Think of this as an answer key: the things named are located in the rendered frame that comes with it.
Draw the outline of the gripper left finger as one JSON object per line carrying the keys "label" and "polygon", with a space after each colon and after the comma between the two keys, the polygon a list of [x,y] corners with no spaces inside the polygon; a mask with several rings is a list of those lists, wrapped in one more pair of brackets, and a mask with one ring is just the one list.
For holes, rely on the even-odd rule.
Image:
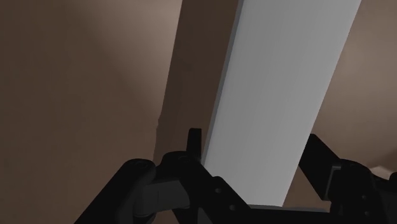
{"label": "gripper left finger", "polygon": [[201,144],[201,129],[190,129],[186,149],[166,153],[160,165],[125,162],[74,224],[152,224],[162,211],[179,224],[247,224],[249,206],[200,163]]}

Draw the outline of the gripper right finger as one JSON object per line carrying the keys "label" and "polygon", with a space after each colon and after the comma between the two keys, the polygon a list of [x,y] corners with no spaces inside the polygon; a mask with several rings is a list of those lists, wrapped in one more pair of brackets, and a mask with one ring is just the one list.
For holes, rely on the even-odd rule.
{"label": "gripper right finger", "polygon": [[310,134],[298,164],[330,213],[351,224],[397,224],[397,173],[389,179],[366,166],[339,158]]}

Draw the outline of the white flat board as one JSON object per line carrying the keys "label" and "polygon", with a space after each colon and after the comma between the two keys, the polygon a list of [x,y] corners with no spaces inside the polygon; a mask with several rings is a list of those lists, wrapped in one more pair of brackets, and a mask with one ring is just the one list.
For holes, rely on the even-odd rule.
{"label": "white flat board", "polygon": [[204,167],[281,206],[361,0],[240,0]]}

